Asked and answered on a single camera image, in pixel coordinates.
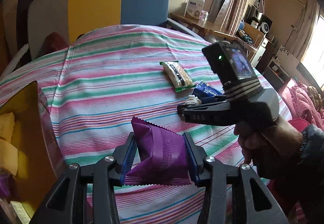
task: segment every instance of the snack packet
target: snack packet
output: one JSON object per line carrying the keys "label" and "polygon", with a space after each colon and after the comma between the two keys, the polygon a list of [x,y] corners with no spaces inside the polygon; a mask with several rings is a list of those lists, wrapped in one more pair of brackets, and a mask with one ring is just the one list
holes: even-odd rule
{"label": "snack packet", "polygon": [[203,80],[200,81],[198,85],[193,89],[192,94],[198,97],[199,99],[222,95],[221,92],[219,92],[217,89],[213,88],[211,85],[209,85]]}
{"label": "snack packet", "polygon": [[9,174],[0,174],[0,198],[1,199],[11,196],[10,189],[9,189],[9,177],[10,177]]}
{"label": "snack packet", "polygon": [[163,61],[160,62],[160,65],[164,68],[166,74],[171,79],[176,92],[195,87],[191,78],[179,65],[178,61]]}
{"label": "snack packet", "polygon": [[186,146],[182,135],[132,118],[141,162],[125,177],[125,185],[189,185]]}

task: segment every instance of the finger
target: finger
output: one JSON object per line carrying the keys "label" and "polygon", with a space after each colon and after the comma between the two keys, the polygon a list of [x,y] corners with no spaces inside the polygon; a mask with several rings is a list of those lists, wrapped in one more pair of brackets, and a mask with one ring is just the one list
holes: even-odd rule
{"label": "finger", "polygon": [[247,149],[242,149],[242,154],[244,156],[244,163],[249,164],[252,160],[252,154],[249,150]]}
{"label": "finger", "polygon": [[244,142],[244,147],[250,150],[255,150],[265,145],[267,145],[267,143],[258,133],[254,133]]}
{"label": "finger", "polygon": [[244,144],[245,141],[246,141],[246,138],[244,138],[241,135],[239,135],[239,137],[238,137],[238,143],[239,143],[239,146],[241,146],[241,148],[245,148],[245,144]]}
{"label": "finger", "polygon": [[253,133],[252,128],[244,121],[239,122],[235,125],[234,135],[248,136]]}

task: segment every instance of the white container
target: white container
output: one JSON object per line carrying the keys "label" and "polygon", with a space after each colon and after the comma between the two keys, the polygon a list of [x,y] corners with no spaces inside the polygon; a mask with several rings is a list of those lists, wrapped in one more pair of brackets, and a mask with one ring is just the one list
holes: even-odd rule
{"label": "white container", "polygon": [[200,25],[201,27],[203,27],[207,21],[208,18],[208,12],[207,11],[202,11],[199,21],[198,21],[198,25]]}
{"label": "white container", "polygon": [[259,23],[253,20],[252,23],[251,23],[251,25],[252,25],[252,27],[254,27],[255,29],[257,29]]}
{"label": "white container", "polygon": [[199,19],[203,10],[205,0],[188,0],[184,17]]}

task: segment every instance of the metal screw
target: metal screw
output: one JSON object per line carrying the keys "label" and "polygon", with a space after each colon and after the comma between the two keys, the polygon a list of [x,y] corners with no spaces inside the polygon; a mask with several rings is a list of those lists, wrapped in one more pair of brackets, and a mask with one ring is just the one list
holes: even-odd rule
{"label": "metal screw", "polygon": [[212,163],[212,162],[215,161],[215,157],[207,156],[207,157],[205,157],[205,160],[206,160],[208,163]]}
{"label": "metal screw", "polygon": [[115,158],[112,155],[106,156],[105,161],[106,162],[112,162]]}
{"label": "metal screw", "polygon": [[71,163],[69,165],[69,169],[77,169],[77,168],[78,168],[78,164],[76,164],[76,163]]}
{"label": "metal screw", "polygon": [[248,164],[242,164],[241,167],[243,170],[250,170],[250,168],[251,168],[250,165],[248,165]]}

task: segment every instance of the chair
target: chair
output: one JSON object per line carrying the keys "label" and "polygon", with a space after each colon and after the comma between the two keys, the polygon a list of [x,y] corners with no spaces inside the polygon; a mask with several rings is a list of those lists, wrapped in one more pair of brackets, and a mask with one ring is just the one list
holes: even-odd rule
{"label": "chair", "polygon": [[41,54],[44,38],[52,32],[73,43],[81,34],[117,24],[156,25],[200,36],[167,17],[168,0],[34,0],[28,11],[31,58]]}

